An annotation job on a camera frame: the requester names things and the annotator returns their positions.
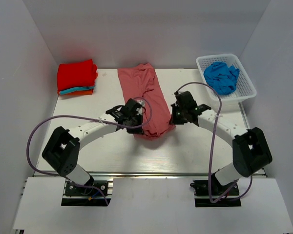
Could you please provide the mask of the pink t shirt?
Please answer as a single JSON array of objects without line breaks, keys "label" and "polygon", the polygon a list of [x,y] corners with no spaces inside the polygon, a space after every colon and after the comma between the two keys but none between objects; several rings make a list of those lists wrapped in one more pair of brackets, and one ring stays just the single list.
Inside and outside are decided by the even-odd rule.
[{"label": "pink t shirt", "polygon": [[143,122],[147,122],[143,126],[144,134],[136,137],[156,140],[175,128],[169,123],[171,114],[152,65],[148,63],[118,69],[118,78],[125,101],[143,97],[150,104],[145,105],[143,114]]}]

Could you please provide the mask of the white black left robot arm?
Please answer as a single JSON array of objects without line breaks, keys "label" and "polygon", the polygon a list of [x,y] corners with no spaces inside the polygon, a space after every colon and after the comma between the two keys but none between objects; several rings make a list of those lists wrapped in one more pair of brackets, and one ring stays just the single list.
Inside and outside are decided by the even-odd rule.
[{"label": "white black left robot arm", "polygon": [[57,127],[47,142],[42,157],[60,175],[77,186],[87,195],[93,190],[94,180],[78,164],[80,150],[89,143],[125,129],[129,134],[143,134],[143,110],[145,102],[130,98],[125,105],[107,110],[97,120],[75,128]]}]

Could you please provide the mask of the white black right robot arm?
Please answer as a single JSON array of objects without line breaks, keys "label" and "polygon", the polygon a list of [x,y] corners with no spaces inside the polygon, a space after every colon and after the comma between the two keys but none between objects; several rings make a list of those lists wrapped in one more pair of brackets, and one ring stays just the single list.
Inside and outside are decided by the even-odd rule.
[{"label": "white black right robot arm", "polygon": [[193,123],[212,132],[232,148],[232,162],[211,174],[208,191],[223,194],[230,185],[242,177],[249,177],[272,162],[272,155],[263,131],[257,127],[247,129],[219,116],[211,107],[198,105],[189,91],[175,92],[170,123]]}]

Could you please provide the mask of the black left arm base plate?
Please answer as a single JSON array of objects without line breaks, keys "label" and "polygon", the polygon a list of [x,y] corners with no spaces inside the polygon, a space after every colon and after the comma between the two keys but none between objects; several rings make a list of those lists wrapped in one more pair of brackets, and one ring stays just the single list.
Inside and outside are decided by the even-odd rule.
[{"label": "black left arm base plate", "polygon": [[112,198],[113,179],[109,177],[93,177],[92,187],[81,188],[66,180],[63,189],[61,206],[64,207],[107,207]]}]

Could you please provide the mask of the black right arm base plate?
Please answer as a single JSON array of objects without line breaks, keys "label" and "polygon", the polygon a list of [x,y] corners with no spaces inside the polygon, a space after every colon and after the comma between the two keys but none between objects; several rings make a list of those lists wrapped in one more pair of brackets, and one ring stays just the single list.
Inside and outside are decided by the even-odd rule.
[{"label": "black right arm base plate", "polygon": [[211,184],[211,194],[213,199],[221,197],[216,203],[211,203],[209,200],[208,180],[194,180],[190,187],[194,191],[194,201],[196,208],[224,208],[224,207],[241,207],[238,185],[235,184],[227,193],[223,194],[233,183],[226,186]]}]

